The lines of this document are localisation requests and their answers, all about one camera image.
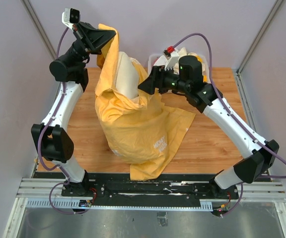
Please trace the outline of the white pillow with bear print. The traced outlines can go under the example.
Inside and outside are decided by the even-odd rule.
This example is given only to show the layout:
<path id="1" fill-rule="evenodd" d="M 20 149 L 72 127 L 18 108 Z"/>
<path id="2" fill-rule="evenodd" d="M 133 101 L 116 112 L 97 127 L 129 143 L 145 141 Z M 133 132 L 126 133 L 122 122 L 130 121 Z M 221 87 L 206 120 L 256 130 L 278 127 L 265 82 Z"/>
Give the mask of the white pillow with bear print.
<path id="1" fill-rule="evenodd" d="M 115 77 L 116 90 L 128 99 L 138 96 L 139 74 L 130 57 L 125 52 L 119 52 Z"/>

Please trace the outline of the yellow pillowcase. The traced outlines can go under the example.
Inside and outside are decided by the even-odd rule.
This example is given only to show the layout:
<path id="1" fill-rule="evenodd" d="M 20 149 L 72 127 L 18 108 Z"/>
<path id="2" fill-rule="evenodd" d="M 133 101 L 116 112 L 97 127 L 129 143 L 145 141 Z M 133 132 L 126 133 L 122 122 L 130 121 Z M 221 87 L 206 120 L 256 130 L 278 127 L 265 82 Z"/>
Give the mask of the yellow pillowcase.
<path id="1" fill-rule="evenodd" d="M 107 54 L 97 57 L 101 73 L 95 88 L 95 111 L 111 151 L 130 166 L 131 180 L 157 178 L 176 155 L 195 114 L 168 107 L 161 95 L 138 89 L 128 99 L 116 90 L 119 38 L 114 37 Z M 147 72 L 134 58 L 139 84 Z"/>

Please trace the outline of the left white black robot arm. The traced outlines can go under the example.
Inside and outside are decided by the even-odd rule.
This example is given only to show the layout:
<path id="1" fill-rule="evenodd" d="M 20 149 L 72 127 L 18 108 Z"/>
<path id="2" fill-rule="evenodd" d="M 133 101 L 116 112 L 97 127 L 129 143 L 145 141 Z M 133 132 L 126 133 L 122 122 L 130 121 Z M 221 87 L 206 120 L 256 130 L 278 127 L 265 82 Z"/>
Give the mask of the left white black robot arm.
<path id="1" fill-rule="evenodd" d="M 101 54 L 114 30 L 101 30 L 85 22 L 68 23 L 76 40 L 49 65 L 60 90 L 49 113 L 31 127 L 38 160 L 47 171 L 58 168 L 65 175 L 63 195 L 85 196 L 90 192 L 88 173 L 76 161 L 74 143 L 67 133 L 72 112 L 88 85 L 86 64 L 90 55 Z"/>

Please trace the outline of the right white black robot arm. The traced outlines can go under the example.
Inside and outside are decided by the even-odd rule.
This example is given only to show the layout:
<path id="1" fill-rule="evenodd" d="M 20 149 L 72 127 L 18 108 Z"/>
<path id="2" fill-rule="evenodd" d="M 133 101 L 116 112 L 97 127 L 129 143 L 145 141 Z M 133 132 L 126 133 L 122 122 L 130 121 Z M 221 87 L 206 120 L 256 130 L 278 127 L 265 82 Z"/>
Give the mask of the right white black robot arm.
<path id="1" fill-rule="evenodd" d="M 221 198 L 227 189 L 241 182 L 252 183 L 269 169 L 279 150 L 275 140 L 267 141 L 249 127 L 231 108 L 220 91 L 204 82 L 202 63 L 195 56 L 183 56 L 178 60 L 179 73 L 165 66 L 153 66 L 150 75 L 138 85 L 138 89 L 150 95 L 157 90 L 163 94 L 169 90 L 183 93 L 190 105 L 214 121 L 229 137 L 243 159 L 216 174 L 210 180 L 209 192 Z"/>

